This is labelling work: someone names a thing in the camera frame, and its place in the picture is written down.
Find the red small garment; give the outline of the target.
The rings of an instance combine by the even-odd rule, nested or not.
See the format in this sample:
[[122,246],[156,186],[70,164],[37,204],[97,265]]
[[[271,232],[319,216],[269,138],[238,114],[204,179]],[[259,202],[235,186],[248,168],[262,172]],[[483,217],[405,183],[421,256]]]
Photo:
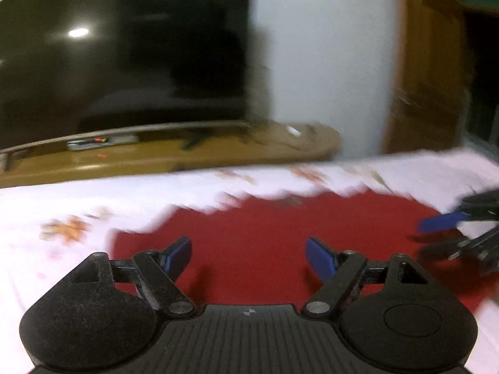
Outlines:
[[248,197],[209,213],[175,208],[145,232],[117,231],[110,253],[127,259],[189,237],[192,259],[177,284],[196,304],[301,306],[322,284],[305,257],[308,239],[371,260],[395,253],[415,257],[423,241],[418,222],[434,214],[413,199],[372,191],[346,198],[331,192],[275,200]]

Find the white floral bed sheet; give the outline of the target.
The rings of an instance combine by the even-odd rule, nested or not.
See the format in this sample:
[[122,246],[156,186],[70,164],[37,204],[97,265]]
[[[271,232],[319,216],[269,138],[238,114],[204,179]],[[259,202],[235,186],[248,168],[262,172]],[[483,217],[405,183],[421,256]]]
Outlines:
[[150,229],[166,212],[209,213],[232,199],[275,200],[372,191],[446,213],[498,185],[498,165],[473,150],[420,152],[353,162],[232,167],[70,181],[1,192],[1,370],[27,373],[24,312],[93,252],[111,256],[117,231]]

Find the brown wooden door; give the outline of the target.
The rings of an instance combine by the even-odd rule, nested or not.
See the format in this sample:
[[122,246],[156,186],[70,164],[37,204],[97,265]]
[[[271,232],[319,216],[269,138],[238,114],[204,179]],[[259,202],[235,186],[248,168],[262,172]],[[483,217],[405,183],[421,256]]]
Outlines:
[[399,38],[383,151],[447,150],[459,141],[468,93],[462,8],[399,0]]

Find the set-top box under television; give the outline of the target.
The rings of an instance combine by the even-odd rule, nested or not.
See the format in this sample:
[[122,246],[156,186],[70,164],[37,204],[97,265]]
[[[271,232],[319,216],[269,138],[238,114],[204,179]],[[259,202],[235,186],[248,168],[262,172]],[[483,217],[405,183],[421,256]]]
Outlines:
[[139,137],[136,134],[98,136],[93,138],[77,138],[69,140],[66,143],[67,149],[72,151],[94,150],[115,146],[120,144],[139,143]]

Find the wooden tv stand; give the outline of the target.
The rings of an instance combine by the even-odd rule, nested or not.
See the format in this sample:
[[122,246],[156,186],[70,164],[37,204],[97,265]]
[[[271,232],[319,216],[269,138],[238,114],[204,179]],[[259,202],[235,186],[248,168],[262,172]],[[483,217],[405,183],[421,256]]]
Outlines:
[[340,133],[321,124],[154,131],[141,135],[137,143],[101,149],[70,151],[62,144],[49,144],[2,156],[1,186],[324,161],[341,149]]

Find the black flat screen television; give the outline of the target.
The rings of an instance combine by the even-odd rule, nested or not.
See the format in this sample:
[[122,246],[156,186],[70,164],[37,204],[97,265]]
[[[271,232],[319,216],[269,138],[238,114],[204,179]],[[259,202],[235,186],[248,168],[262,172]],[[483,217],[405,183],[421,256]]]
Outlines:
[[1,0],[1,147],[245,118],[250,0]]

